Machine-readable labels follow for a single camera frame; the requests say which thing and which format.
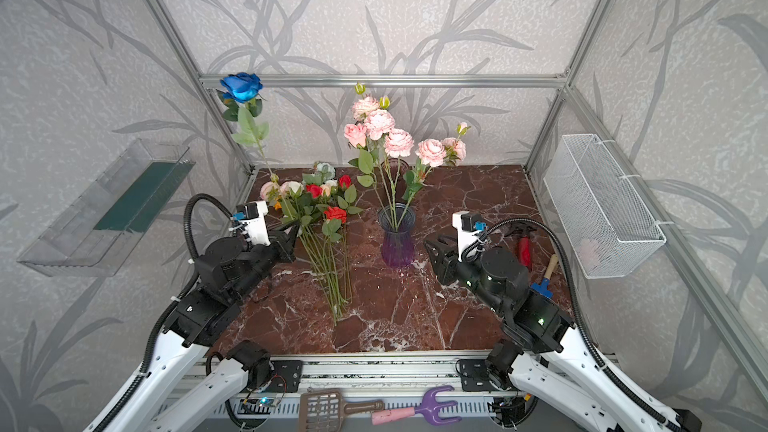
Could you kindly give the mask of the purple glass vase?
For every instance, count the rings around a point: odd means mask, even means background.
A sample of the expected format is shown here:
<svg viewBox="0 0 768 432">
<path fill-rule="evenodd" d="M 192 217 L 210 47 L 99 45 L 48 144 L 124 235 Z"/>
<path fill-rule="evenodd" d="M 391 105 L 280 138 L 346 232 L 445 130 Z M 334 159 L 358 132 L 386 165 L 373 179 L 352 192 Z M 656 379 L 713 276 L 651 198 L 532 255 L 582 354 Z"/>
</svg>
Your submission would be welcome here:
<svg viewBox="0 0 768 432">
<path fill-rule="evenodd" d="M 379 211 L 378 224 L 384 234 L 381 257 L 387 266 L 402 268 L 413 261 L 415 245 L 412 232 L 415 222 L 414 212 L 403 203 Z"/>
</svg>

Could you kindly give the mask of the pink flower stem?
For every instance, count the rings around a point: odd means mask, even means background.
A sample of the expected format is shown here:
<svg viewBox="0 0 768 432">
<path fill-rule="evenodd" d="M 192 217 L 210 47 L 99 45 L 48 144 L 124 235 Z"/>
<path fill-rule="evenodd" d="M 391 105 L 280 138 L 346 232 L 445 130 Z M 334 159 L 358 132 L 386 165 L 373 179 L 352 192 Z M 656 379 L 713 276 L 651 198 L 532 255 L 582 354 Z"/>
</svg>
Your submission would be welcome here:
<svg viewBox="0 0 768 432">
<path fill-rule="evenodd" d="M 370 188 L 377 197 L 380 207 L 385 207 L 384 197 L 379 190 L 376 174 L 377 160 L 369 145 L 367 128 L 363 123 L 347 124 L 344 127 L 344 137 L 348 145 L 358 152 L 358 158 L 351 162 L 359 170 L 358 182 Z"/>
<path fill-rule="evenodd" d="M 385 152 L 387 157 L 399 161 L 409 157 L 413 150 L 416 154 L 415 165 L 405 172 L 405 191 L 402 195 L 404 211 L 392 213 L 394 227 L 400 228 L 405 221 L 405 214 L 414 197 L 421 191 L 428 175 L 441 166 L 457 166 L 465 160 L 467 146 L 463 137 L 470 130 L 466 122 L 460 122 L 453 137 L 442 140 L 425 139 L 418 144 L 414 142 L 410 133 L 402 129 L 393 129 L 385 140 Z"/>
<path fill-rule="evenodd" d="M 366 86 L 361 83 L 357 83 L 354 86 L 354 92 L 357 95 L 357 98 L 353 101 L 351 106 L 353 121 L 349 124 L 363 123 L 367 128 L 369 145 L 374 153 L 374 158 L 377 160 L 376 174 L 379 190 L 385 198 L 379 168 L 381 162 L 388 159 L 385 152 L 385 140 L 388 134 L 393 129 L 400 128 L 396 126 L 396 120 L 389 112 L 390 100 L 388 97 L 374 97 L 367 92 Z"/>
</svg>

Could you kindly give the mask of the blue rose stem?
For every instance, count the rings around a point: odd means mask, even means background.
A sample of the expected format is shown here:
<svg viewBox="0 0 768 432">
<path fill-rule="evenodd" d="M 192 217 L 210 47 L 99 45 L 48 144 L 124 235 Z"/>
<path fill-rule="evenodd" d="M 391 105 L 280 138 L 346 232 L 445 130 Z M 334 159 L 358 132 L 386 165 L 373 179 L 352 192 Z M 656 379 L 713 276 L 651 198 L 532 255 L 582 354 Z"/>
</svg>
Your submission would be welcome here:
<svg viewBox="0 0 768 432">
<path fill-rule="evenodd" d="M 220 89 L 217 96 L 225 107 L 226 120 L 237 123 L 237 131 L 231 133 L 236 144 L 255 148 L 269 173 L 267 189 L 260 197 L 275 211 L 280 204 L 279 176 L 274 172 L 266 155 L 266 139 L 270 132 L 270 126 L 266 121 L 258 121 L 263 112 L 263 98 L 261 91 L 263 83 L 254 73 L 238 72 L 226 75 L 219 80 Z"/>
</svg>

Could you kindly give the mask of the dark red glass vase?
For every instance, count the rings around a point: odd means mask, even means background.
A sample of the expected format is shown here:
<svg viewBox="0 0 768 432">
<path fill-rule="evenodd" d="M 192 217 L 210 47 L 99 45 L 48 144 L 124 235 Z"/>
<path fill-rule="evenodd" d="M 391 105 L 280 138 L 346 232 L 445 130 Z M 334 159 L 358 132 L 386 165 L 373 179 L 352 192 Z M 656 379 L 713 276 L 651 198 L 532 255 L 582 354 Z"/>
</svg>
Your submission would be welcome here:
<svg viewBox="0 0 768 432">
<path fill-rule="evenodd" d="M 407 188 L 405 174 L 410 170 L 410 165 L 403 159 L 388 158 L 381 162 L 379 170 L 385 194 L 384 203 L 386 205 L 404 203 Z"/>
</svg>

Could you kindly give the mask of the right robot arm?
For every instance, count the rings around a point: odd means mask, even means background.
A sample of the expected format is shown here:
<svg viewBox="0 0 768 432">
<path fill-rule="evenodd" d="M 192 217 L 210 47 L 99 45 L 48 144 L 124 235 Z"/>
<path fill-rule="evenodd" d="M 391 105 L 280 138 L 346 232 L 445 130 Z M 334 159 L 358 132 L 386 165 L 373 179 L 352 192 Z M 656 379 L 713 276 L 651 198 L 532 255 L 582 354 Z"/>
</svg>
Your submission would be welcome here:
<svg viewBox="0 0 768 432">
<path fill-rule="evenodd" d="M 562 309 L 531 285 L 514 252 L 489 246 L 492 234 L 513 225 L 555 235 L 530 218 L 487 225 L 480 215 L 460 211 L 452 216 L 454 235 L 424 242 L 438 281 L 466 288 L 501 320 L 504 336 L 485 360 L 494 386 L 530 394 L 586 431 L 701 430 L 692 411 L 663 404 L 598 350 L 575 293 L 572 309 Z"/>
</svg>

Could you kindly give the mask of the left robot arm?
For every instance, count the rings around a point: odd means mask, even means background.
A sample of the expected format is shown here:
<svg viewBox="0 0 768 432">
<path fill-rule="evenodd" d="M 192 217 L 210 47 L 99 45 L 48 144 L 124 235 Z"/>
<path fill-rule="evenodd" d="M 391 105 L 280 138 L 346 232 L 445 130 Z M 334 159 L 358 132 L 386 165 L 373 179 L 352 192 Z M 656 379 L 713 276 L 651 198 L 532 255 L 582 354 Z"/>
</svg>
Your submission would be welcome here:
<svg viewBox="0 0 768 432">
<path fill-rule="evenodd" d="M 205 201 L 229 220 L 229 235 L 197 249 L 192 214 Z M 264 201 L 230 211 L 215 197 L 199 193 L 187 202 L 183 235 L 194 273 L 153 325 L 142 361 L 132 376 L 88 425 L 90 431 L 191 431 L 214 409 L 243 390 L 270 384 L 270 353 L 252 341 L 236 345 L 171 407 L 160 406 L 187 372 L 215 345 L 239 316 L 246 299 L 272 269 L 295 259 L 301 223 L 297 219 L 270 229 Z"/>
</svg>

